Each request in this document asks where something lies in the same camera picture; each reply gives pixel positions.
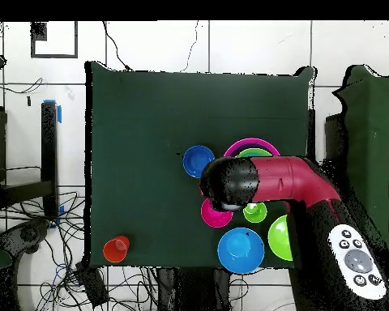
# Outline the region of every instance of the orange cup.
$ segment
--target orange cup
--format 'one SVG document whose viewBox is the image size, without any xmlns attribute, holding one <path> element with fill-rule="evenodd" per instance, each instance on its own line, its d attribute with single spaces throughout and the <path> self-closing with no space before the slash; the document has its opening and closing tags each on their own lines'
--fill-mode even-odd
<svg viewBox="0 0 389 311">
<path fill-rule="evenodd" d="M 121 262 L 126 257 L 130 248 L 130 240 L 126 236 L 120 235 L 109 240 L 104 245 L 104 257 L 112 263 Z"/>
</svg>

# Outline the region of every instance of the green tabletop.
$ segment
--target green tabletop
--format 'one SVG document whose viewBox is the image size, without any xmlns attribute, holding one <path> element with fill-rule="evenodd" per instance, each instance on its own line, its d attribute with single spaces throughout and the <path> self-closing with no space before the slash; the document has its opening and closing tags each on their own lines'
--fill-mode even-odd
<svg viewBox="0 0 389 311">
<path fill-rule="evenodd" d="M 347 173 L 355 195 L 389 244 L 389 78 L 354 66 L 338 95 L 348 131 Z"/>
<path fill-rule="evenodd" d="M 267 245 L 272 221 L 285 214 L 282 202 L 267 204 L 260 224 L 239 211 L 226 227 L 210 228 L 200 216 L 199 179 L 186 174 L 182 157 L 197 144 L 219 157 L 247 137 L 303 156 L 312 68 L 298 76 L 205 75 L 118 72 L 91 62 L 91 70 L 92 266 L 113 265 L 104 244 L 126 235 L 130 250 L 114 265 L 221 267 L 219 239 L 242 226 L 263 238 L 262 266 L 293 267 Z"/>
</svg>

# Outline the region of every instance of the blue bowl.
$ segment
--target blue bowl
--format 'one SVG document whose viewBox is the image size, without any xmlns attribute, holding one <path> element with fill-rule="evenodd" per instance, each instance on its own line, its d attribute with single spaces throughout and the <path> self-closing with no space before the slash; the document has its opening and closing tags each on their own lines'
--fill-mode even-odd
<svg viewBox="0 0 389 311">
<path fill-rule="evenodd" d="M 208 147 L 193 146 L 183 156 L 183 168 L 191 177 L 200 179 L 203 169 L 215 156 Z"/>
<path fill-rule="evenodd" d="M 220 238 L 217 255 L 228 271 L 247 275 L 255 271 L 263 261 L 263 240 L 248 228 L 235 228 Z"/>
</svg>

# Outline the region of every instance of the pink bowl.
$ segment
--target pink bowl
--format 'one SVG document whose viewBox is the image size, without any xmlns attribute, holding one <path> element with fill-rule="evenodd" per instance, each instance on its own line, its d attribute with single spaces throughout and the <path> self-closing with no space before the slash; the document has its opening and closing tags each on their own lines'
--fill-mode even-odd
<svg viewBox="0 0 389 311">
<path fill-rule="evenodd" d="M 231 156 L 231 154 L 237 150 L 239 147 L 242 147 L 247 144 L 257 144 L 263 148 L 265 148 L 268 152 L 273 154 L 274 156 L 279 156 L 280 153 L 276 150 L 276 148 L 267 141 L 264 141 L 260 138 L 244 138 L 237 142 L 235 142 L 232 146 L 228 148 L 228 150 L 224 153 L 224 156 Z"/>
<path fill-rule="evenodd" d="M 210 199 L 206 199 L 200 207 L 200 215 L 204 223 L 212 228 L 222 228 L 230 222 L 233 212 L 220 212 L 212 209 Z"/>
</svg>

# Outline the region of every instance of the green cup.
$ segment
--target green cup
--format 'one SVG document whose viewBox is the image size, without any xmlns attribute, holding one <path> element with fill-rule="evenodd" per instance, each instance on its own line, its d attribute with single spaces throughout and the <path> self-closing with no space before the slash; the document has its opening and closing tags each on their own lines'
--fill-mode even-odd
<svg viewBox="0 0 389 311">
<path fill-rule="evenodd" d="M 268 244 L 272 252 L 286 261 L 292 261 L 293 256 L 289 247 L 289 230 L 287 227 L 287 215 L 278 218 L 269 228 Z"/>
<path fill-rule="evenodd" d="M 243 209 L 243 215 L 248 222 L 259 223 L 267 217 L 267 207 L 263 202 L 251 203 Z"/>
</svg>

